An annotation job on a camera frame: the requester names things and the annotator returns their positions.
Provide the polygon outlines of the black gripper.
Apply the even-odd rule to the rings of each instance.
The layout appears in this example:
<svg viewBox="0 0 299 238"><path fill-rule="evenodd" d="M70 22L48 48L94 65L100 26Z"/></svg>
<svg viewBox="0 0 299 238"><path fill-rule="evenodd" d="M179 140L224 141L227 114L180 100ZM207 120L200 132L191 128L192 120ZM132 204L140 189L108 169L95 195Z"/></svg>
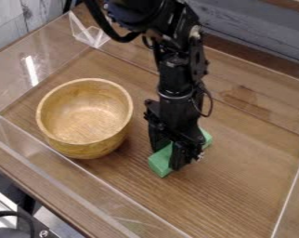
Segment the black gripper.
<svg viewBox="0 0 299 238"><path fill-rule="evenodd" d="M203 116L203 94L183 97L160 96L146 101L146 119L150 123L150 144L159 152L172 142L170 168L179 171L203 158L206 138L199 128Z"/></svg>

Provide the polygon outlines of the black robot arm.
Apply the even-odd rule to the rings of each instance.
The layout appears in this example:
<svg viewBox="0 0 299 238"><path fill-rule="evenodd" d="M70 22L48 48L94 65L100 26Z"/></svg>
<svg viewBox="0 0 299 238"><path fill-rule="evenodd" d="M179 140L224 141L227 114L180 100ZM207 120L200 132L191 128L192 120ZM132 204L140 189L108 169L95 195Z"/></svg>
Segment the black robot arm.
<svg viewBox="0 0 299 238"><path fill-rule="evenodd" d="M199 120L211 115L212 100L203 78L203 24L186 0L83 0L106 34L119 43L142 38L152 50L160 75L159 99L146 101L150 143L159 152L171 148L168 167L182 169L202 158L207 138Z"/></svg>

